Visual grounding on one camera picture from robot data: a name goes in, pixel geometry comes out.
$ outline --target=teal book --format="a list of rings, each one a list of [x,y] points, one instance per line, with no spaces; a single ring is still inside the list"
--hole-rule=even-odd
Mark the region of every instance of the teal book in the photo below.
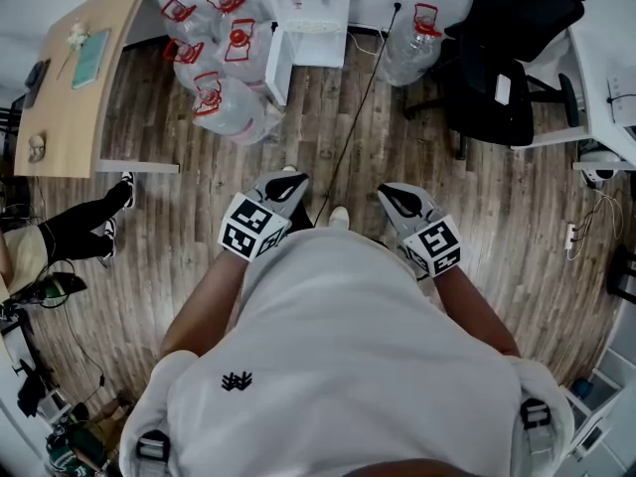
[[[73,76],[73,89],[82,88],[97,79],[109,36],[110,29],[102,30],[89,36],[83,43]]]

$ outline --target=white cube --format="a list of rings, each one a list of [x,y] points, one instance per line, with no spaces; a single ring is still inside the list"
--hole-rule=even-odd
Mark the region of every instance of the white cube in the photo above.
[[[226,210],[219,244],[247,261],[254,261],[285,236],[291,222],[238,193]]]
[[[431,223],[402,241],[408,257],[431,277],[435,277],[461,260],[459,230],[450,216]]]

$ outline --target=white shoe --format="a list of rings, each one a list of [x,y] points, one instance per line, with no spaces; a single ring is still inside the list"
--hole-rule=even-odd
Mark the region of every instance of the white shoe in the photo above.
[[[135,206],[135,202],[136,200],[136,184],[137,184],[137,179],[135,179],[135,174],[129,171],[124,171],[121,174],[121,180],[123,180],[126,184],[128,184],[130,186],[130,198],[128,198],[128,201],[123,205],[124,209],[133,209]]]
[[[329,228],[337,230],[349,229],[349,211],[344,207],[336,207],[329,216]]]
[[[115,222],[114,218],[110,218],[108,221],[106,221],[106,224],[103,227],[103,235],[105,237],[108,237],[110,240],[112,240],[112,251],[102,256],[102,258],[112,258],[113,256],[115,256],[115,253],[117,251],[115,246],[115,236],[117,235],[117,223]]]

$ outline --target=black and white sneaker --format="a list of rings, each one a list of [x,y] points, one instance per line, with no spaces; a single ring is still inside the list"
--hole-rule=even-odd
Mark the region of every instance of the black and white sneaker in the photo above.
[[[132,209],[135,206],[136,202],[136,191],[137,191],[137,179],[135,178],[135,174],[130,171],[124,171],[121,174],[121,180],[130,186],[130,198],[124,204],[124,209]]]
[[[103,235],[112,240],[112,251],[102,256],[102,258],[112,258],[116,253],[115,236],[117,235],[117,223],[114,218],[110,218],[106,221],[106,224],[103,227]]]

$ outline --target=transparent bottle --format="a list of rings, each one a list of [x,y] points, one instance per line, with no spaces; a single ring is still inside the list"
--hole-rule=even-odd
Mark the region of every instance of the transparent bottle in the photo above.
[[[436,7],[419,3],[412,18],[397,23],[380,58],[380,79],[393,86],[411,84],[437,62],[441,33],[435,30],[436,18]]]
[[[255,143],[267,135],[265,101],[245,83],[207,73],[197,78],[199,94],[194,123],[240,145]]]
[[[234,20],[230,33],[219,44],[217,60],[228,76],[260,89],[265,80],[271,38],[268,23]]]
[[[179,83],[193,95],[199,92],[195,78],[205,73],[218,72],[221,68],[215,58],[216,45],[210,39],[200,39],[194,46],[173,39],[163,52],[163,58],[173,63]]]
[[[179,0],[170,0],[161,9],[168,35],[189,44],[198,43],[201,38],[212,39],[210,23],[215,15],[196,5],[186,7]]]
[[[208,0],[214,8],[214,18],[210,22],[210,32],[217,43],[232,31],[235,20],[263,21],[264,16],[258,2],[254,0]]]

